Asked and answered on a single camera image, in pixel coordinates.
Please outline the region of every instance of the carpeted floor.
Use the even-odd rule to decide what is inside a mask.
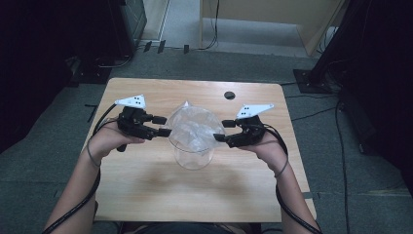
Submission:
[[[166,48],[138,51],[111,77],[279,83],[283,86],[318,222],[323,233],[346,233],[341,143],[335,121],[338,98],[300,94],[292,69],[311,69],[310,58],[285,58]],[[30,134],[0,155],[0,233],[39,233],[82,149],[93,108],[104,85],[65,88]],[[337,113],[343,135],[349,226],[352,233],[411,233],[413,203],[399,172],[380,156],[362,155],[345,111]],[[263,223],[262,228],[280,227]],[[93,233],[116,233],[99,222]]]

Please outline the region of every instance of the person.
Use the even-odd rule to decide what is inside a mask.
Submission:
[[[125,136],[117,126],[116,122],[107,123],[88,141],[87,146],[82,150],[77,164],[74,168],[66,187],[63,190],[56,206],[54,207],[45,229],[52,223],[77,206],[90,192],[99,172],[101,160],[109,155],[110,151],[123,145],[132,143],[143,143],[145,140],[133,136]],[[255,145],[240,147],[242,150],[254,152],[259,159],[264,161],[270,170],[277,176],[277,185],[285,204],[299,217],[318,228],[309,208],[304,200],[298,186],[294,171],[287,161],[287,157],[282,150],[277,139],[266,133],[261,142]],[[91,233],[95,212],[95,199],[92,199],[77,213],[59,225],[53,233]],[[183,225],[179,228],[171,225]],[[197,223],[170,223],[168,228],[193,228]],[[235,233],[234,228],[222,232],[222,228],[212,227],[222,225],[204,226],[208,230],[200,233]],[[282,229],[284,233],[310,233],[295,220],[293,220],[282,209]]]

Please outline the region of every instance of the person's left hand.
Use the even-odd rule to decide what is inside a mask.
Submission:
[[[111,150],[123,144],[143,142],[145,142],[145,139],[124,135],[122,131],[118,129],[117,122],[114,121],[100,127],[99,131],[89,142],[89,148],[95,157],[103,158],[107,156]]]

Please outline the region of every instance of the table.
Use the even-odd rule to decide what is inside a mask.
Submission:
[[[200,47],[203,47],[203,18],[215,19],[218,0],[201,0]],[[346,0],[220,0],[219,19],[297,24],[309,56],[317,49]]]
[[[227,91],[236,97],[226,99]],[[116,99],[137,95],[145,96],[147,113],[165,117],[185,100],[212,111],[220,120],[234,120],[243,104],[273,103],[276,107],[260,114],[260,119],[280,132],[302,191],[310,191],[280,85],[113,78],[87,138]],[[121,111],[117,106],[108,116],[115,117]],[[239,132],[236,128],[227,134]],[[96,191],[99,208],[95,220],[281,221],[274,174],[253,153],[218,147],[208,166],[190,171],[175,162],[172,152],[167,138],[156,137],[144,144],[128,145],[124,153],[113,150],[105,157]],[[313,200],[306,202],[316,216]]]

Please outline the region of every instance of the person's right hand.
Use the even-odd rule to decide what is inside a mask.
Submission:
[[[261,141],[254,145],[242,146],[239,149],[256,153],[257,157],[267,163],[275,175],[278,175],[287,160],[279,141],[270,133],[265,133]]]

